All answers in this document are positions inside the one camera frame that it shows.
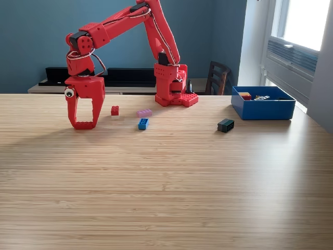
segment googly eye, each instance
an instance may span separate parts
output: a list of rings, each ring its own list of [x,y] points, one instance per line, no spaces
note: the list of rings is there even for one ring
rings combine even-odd
[[[72,89],[66,89],[65,90],[65,96],[66,97],[73,97],[74,96],[74,91]]]

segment sunlight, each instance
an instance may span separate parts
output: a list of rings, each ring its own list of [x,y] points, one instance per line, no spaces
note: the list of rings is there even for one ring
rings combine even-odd
[[[320,51],[330,0],[290,0],[284,39]]]

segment white wall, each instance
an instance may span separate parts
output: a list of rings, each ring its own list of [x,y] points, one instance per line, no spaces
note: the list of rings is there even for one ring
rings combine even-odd
[[[312,84],[308,115],[329,133],[333,133],[333,0]]]
[[[259,86],[261,59],[270,1],[248,0],[241,49],[238,86]]]

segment blue wall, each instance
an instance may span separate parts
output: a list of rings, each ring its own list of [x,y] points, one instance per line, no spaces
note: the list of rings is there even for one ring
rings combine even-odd
[[[231,84],[237,85],[247,0],[216,0],[212,60],[227,65]]]
[[[211,11],[215,0],[161,0],[189,77],[205,78],[211,60]],[[0,9],[0,93],[26,93],[45,79],[46,67],[66,66],[65,37],[135,5],[135,0],[9,0]],[[107,67],[152,68],[144,25],[96,51]]]

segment pink lego brick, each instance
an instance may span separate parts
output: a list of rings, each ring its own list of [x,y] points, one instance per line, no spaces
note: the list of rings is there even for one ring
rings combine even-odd
[[[150,109],[141,110],[136,113],[136,116],[138,118],[152,116],[152,111]]]

